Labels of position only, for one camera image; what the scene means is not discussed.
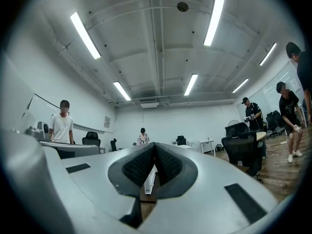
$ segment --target bag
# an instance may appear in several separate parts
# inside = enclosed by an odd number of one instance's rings
[[[220,144],[217,144],[217,145],[215,146],[215,151],[216,151],[216,152],[221,152],[221,151],[222,151],[222,146],[221,146]]]

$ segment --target air intake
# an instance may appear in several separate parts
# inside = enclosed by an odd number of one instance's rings
[[[157,98],[140,99],[140,103],[150,103],[150,102],[157,102]]]
[[[140,99],[140,105],[142,108],[152,108],[157,107],[159,102],[157,102],[157,98]]]

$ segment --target man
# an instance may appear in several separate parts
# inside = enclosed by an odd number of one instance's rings
[[[284,128],[288,136],[287,140],[289,148],[288,162],[292,163],[293,155],[297,157],[302,156],[302,153],[298,151],[298,147],[302,138],[302,128],[300,125],[300,121],[298,120],[298,118],[294,113],[294,108],[297,109],[297,112],[299,113],[302,122],[304,121],[301,114],[301,110],[298,107],[299,99],[293,93],[293,91],[290,91],[290,89],[282,81],[276,85],[276,91],[282,95],[281,99],[279,100],[279,110],[281,112],[281,116],[284,119]],[[298,136],[296,146],[293,151],[293,135],[296,132],[298,132]]]
[[[50,139],[52,142],[73,144],[73,118],[67,115],[69,102],[60,102],[60,113],[52,116]]]
[[[249,129],[254,132],[263,131],[263,121],[262,121],[262,113],[257,103],[250,102],[247,97],[243,98],[242,104],[246,106],[246,117],[254,115],[251,120],[249,120]],[[261,148],[262,159],[266,157],[266,145],[264,144],[263,148]]]
[[[290,59],[298,63],[297,75],[301,82],[304,98],[308,109],[308,122],[312,124],[311,119],[311,101],[310,93],[312,93],[312,59],[310,51],[302,52],[293,42],[286,45],[286,52]]]

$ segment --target black office chair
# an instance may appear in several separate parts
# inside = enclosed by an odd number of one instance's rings
[[[176,139],[177,145],[186,145],[186,138],[184,138],[184,136],[178,136]]]
[[[277,126],[276,120],[275,120],[275,116],[272,112],[270,112],[269,114],[267,114],[267,123],[268,123],[268,130],[272,131],[272,133],[267,137],[271,137],[273,135],[278,134],[278,132],[275,130]]]
[[[243,166],[249,168],[246,173],[252,177],[256,176],[256,180],[262,183],[258,173],[262,168],[262,157],[257,149],[256,133],[248,132],[236,137],[225,137],[221,142],[229,156],[230,163],[238,165],[241,161]]]
[[[111,140],[112,152],[117,151],[116,142],[117,142],[117,140],[115,138],[114,138],[114,140]]]
[[[243,133],[249,132],[249,128],[245,122],[240,122],[232,126],[225,127],[226,137],[235,137]]]
[[[95,132],[87,132],[86,137],[82,138],[83,145],[96,145],[99,147],[101,140],[98,138],[98,134]]]
[[[277,123],[277,126],[279,127],[279,130],[277,132],[279,132],[280,135],[282,135],[282,132],[285,131],[283,117],[281,116],[281,114],[277,110],[275,110],[273,112],[273,115],[274,115],[275,121]]]

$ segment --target black cap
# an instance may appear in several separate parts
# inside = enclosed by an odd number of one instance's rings
[[[242,104],[246,103],[246,101],[248,101],[248,98],[247,98],[247,97],[244,97],[244,98],[243,98],[243,101],[242,101]]]

